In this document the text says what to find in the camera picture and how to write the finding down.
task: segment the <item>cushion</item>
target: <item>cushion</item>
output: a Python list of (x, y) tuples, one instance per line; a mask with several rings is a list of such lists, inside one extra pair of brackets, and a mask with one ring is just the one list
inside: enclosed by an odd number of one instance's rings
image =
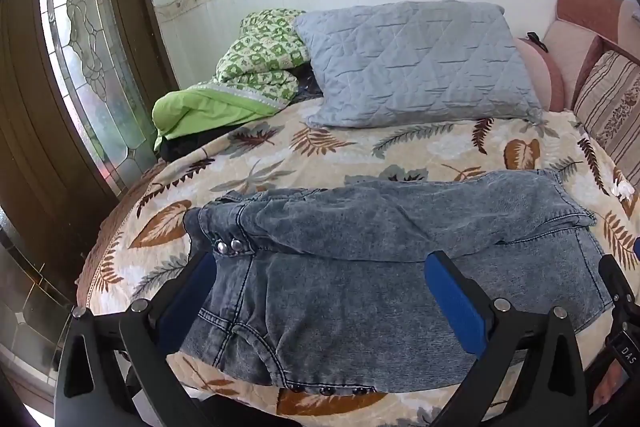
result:
[(446, 0), (302, 14), (294, 28), (324, 93), (307, 123), (540, 121), (540, 102), (502, 13), (495, 4)]
[(291, 25), (301, 13), (301, 10), (263, 10), (242, 19), (240, 38), (218, 62), (218, 80), (247, 73), (290, 70), (308, 62), (308, 51)]
[(529, 39), (516, 39), (515, 43), (524, 60), (542, 109), (562, 112), (564, 84), (560, 68), (553, 57)]
[(606, 52), (588, 76), (574, 113), (611, 156), (626, 179), (640, 190), (640, 66)]
[(558, 19), (596, 32), (621, 55), (640, 64), (640, 25), (629, 0), (558, 0)]
[(564, 21), (552, 23), (544, 42), (562, 74), (564, 107), (572, 109), (580, 88), (604, 53), (604, 42), (598, 34)]

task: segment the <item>bed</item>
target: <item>bed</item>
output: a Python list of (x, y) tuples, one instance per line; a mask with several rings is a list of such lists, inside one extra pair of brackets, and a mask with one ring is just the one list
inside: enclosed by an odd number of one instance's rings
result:
[[(576, 60), (571, 67), (576, 68)], [(569, 66), (563, 68), (566, 76)], [(482, 118), (361, 129), (308, 126), (306, 118), (321, 103), (309, 100), (245, 124), (164, 167), (139, 198), (130, 198), (126, 208), (120, 208), (120, 216), (126, 217), (88, 259), (79, 304), (94, 314), (107, 314), (126, 309), (135, 298), (151, 297), (187, 261), (183, 214), (230, 190), (331, 188), (358, 176), (397, 182), (464, 181), (498, 169), (558, 171), (569, 194), (594, 212), (597, 223), (592, 232), (604, 251), (618, 260), (638, 294), (638, 192), (625, 193), (625, 176), (574, 112), (544, 112), (539, 124)], [(585, 365), (602, 348), (609, 329), (610, 314), (603, 313), (577, 335)], [(309, 427), (428, 425), (455, 390), (325, 397), (238, 381), (183, 353), (171, 355), (168, 362), (187, 386)], [(510, 369), (490, 412), (500, 411), (518, 369)]]

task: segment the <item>light blue quilted pillow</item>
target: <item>light blue quilted pillow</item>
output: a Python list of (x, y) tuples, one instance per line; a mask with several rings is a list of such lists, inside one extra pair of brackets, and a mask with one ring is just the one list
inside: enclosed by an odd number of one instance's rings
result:
[(540, 122), (540, 102), (503, 12), (495, 4), (445, 0), (298, 16), (294, 28), (324, 93), (307, 123)]

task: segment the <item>denim garment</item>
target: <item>denim garment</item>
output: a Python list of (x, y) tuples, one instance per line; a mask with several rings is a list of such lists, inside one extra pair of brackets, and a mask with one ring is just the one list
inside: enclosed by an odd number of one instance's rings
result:
[(549, 171), (230, 192), (184, 225), (191, 255), (212, 251), (218, 276), (182, 350), (260, 385), (405, 393), (462, 381), (474, 357), (424, 282), (434, 250), (491, 298), (564, 307), (576, 330), (610, 303), (593, 214)]

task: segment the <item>floral striped sofa cushion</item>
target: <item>floral striped sofa cushion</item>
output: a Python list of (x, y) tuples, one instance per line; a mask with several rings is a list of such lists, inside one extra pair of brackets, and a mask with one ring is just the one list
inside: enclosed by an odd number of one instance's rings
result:
[(597, 61), (574, 113), (640, 190), (640, 66), (613, 50)]

